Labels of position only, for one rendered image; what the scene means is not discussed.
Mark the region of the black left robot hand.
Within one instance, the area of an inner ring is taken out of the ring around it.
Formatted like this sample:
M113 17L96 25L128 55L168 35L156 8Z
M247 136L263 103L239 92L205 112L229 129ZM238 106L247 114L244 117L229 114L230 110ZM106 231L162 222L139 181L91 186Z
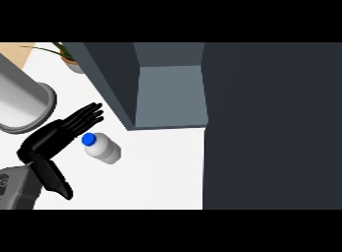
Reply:
M17 155L30 166L47 191L59 193L67 200L73 189L51 160L73 140L104 120L103 104L93 102L67 118L48 123L26 139Z

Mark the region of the grey open cabinet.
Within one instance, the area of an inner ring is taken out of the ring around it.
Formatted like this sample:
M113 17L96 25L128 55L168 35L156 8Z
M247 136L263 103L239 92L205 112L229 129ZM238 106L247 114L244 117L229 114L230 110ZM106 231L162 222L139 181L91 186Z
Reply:
M130 130L208 125L201 42L67 42Z

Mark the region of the dark grey cabinet door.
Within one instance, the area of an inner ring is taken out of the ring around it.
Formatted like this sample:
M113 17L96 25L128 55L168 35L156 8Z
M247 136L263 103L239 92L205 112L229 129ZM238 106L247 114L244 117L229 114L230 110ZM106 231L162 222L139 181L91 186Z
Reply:
M342 209L342 43L211 42L204 206Z

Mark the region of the white bottle with blue cap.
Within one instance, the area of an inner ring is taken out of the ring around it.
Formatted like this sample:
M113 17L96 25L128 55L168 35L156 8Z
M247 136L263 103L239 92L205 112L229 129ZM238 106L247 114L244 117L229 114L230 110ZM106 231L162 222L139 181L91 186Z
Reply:
M87 154L107 164L122 158L122 148L104 133L87 133L82 137Z

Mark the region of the white cylinder with grey rim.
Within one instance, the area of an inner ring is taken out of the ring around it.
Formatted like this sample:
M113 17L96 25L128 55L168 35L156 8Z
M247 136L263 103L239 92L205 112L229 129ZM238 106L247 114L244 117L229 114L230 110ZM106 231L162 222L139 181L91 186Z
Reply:
M53 87L26 74L0 53L0 130L25 134L51 117L57 105Z

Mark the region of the potted green plant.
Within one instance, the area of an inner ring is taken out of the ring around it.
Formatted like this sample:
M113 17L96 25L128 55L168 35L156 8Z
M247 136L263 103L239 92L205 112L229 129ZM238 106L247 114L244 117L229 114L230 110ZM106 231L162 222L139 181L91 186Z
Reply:
M76 60L75 60L66 46L60 42L56 42L53 45L59 48L59 51L54 51L51 49L50 50L44 49L44 50L47 50L48 52L57 54L62 57L62 60L66 63L69 69L75 73L82 74L84 70L82 70L82 68L81 68L81 66L79 66L79 64L78 64L78 62L76 62Z

